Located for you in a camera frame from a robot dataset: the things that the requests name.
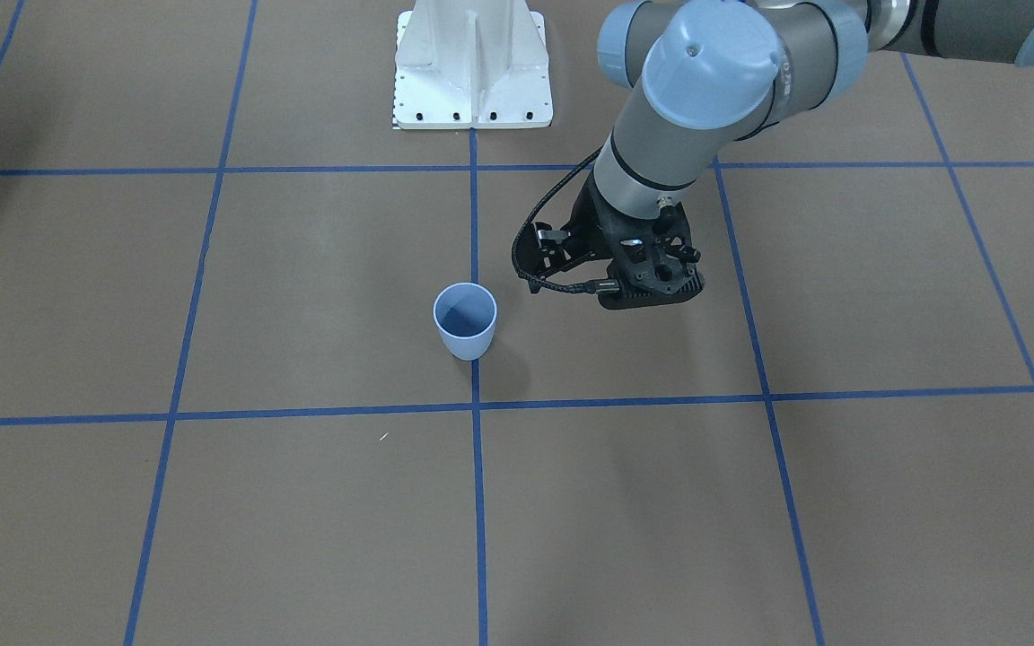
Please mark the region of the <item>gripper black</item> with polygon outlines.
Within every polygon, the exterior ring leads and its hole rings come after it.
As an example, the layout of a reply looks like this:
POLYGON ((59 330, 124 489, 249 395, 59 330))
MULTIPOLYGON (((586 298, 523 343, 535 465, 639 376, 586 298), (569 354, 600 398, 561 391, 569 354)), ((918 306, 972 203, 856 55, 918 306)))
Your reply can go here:
POLYGON ((588 173, 562 230, 533 224, 534 275, 552 275, 583 263, 608 260, 614 270, 653 270, 662 262, 661 196, 628 181, 603 188, 588 173))

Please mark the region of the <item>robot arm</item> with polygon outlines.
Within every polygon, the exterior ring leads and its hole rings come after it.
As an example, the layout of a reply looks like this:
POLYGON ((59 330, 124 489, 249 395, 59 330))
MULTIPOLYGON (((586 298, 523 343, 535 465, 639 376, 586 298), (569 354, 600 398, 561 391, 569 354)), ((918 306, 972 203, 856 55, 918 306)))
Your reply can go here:
POLYGON ((533 289, 608 260, 609 282, 672 293, 700 262, 685 195, 731 142, 825 105, 877 50, 1034 68, 1034 1, 635 1, 600 28, 629 97, 559 230, 526 218, 513 269, 533 289))

